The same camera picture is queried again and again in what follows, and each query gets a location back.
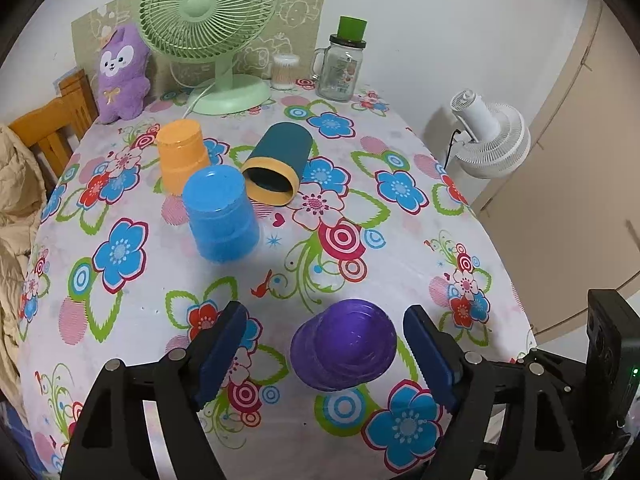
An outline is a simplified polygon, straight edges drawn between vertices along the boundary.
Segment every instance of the blue cup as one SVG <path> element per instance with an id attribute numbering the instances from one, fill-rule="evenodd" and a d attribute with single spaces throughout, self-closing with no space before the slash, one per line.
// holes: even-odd
<path id="1" fill-rule="evenodd" d="M 200 256 L 216 263 L 246 256 L 260 239 L 244 176 L 231 166 L 209 166 L 191 175 L 182 201 Z"/>

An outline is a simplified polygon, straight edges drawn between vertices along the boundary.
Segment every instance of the chair backrest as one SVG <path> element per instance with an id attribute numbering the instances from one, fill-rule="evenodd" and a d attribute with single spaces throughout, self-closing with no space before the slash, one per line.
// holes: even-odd
<path id="1" fill-rule="evenodd" d="M 71 126 L 81 140 L 98 116 L 98 111 L 84 70 L 64 78 L 58 86 L 60 97 L 17 118 L 9 127 L 27 148 L 38 145 L 59 178 L 73 153 L 60 130 Z"/>

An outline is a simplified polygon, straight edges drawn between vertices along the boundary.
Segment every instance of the table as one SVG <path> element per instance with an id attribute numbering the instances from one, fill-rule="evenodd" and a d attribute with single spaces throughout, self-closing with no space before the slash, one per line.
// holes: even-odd
<path id="1" fill-rule="evenodd" d="M 449 417 L 404 342 L 406 308 L 421 304 L 463 349 L 487 358 L 508 361 L 534 345 L 504 266 L 453 181 L 368 87 L 338 104 L 299 80 L 247 112 L 193 114 L 212 164 L 240 166 L 270 125 L 302 124 L 314 145 L 300 194 L 330 205 L 320 221 L 299 205 L 254 204 L 258 247 L 219 266 L 198 255 L 181 199 L 162 192 L 155 138 L 182 116 L 186 97 L 170 92 L 135 120 L 94 124 L 43 211 L 20 313 L 20 374 L 47 469 L 62 468 L 106 361 L 152 362 L 185 347 L 229 300 L 250 318 L 236 366 L 199 418 L 230 480 L 383 480 L 433 455 Z M 345 298 L 386 311 L 398 352 L 382 377 L 323 394 L 292 371 L 290 340 Z M 160 475 L 174 478 L 157 412 L 146 408 Z"/>

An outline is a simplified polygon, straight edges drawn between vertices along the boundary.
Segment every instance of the orange cup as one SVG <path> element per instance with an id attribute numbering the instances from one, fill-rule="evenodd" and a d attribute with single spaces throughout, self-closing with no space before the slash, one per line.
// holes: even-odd
<path id="1" fill-rule="evenodd" d="M 198 121 L 179 119 L 166 124 L 158 132 L 156 143 L 162 184 L 173 195 L 181 195 L 189 177 L 211 164 Z"/>

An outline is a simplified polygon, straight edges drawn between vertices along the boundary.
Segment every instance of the screw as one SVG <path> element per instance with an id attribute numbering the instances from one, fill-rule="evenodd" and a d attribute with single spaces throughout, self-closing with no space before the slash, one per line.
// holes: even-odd
<path id="1" fill-rule="evenodd" d="M 545 373 L 545 368 L 540 363 L 531 363 L 529 365 L 529 371 L 534 375 L 542 375 Z"/>
<path id="2" fill-rule="evenodd" d="M 110 372 L 120 368 L 120 359 L 109 359 L 104 365 L 104 369 Z"/>
<path id="3" fill-rule="evenodd" d="M 482 356 L 478 352 L 467 352 L 465 360 L 472 365 L 479 365 L 482 362 Z"/>
<path id="4" fill-rule="evenodd" d="M 169 359 L 171 361 L 179 361 L 185 355 L 187 355 L 187 352 L 184 351 L 184 348 L 174 348 L 169 352 Z"/>

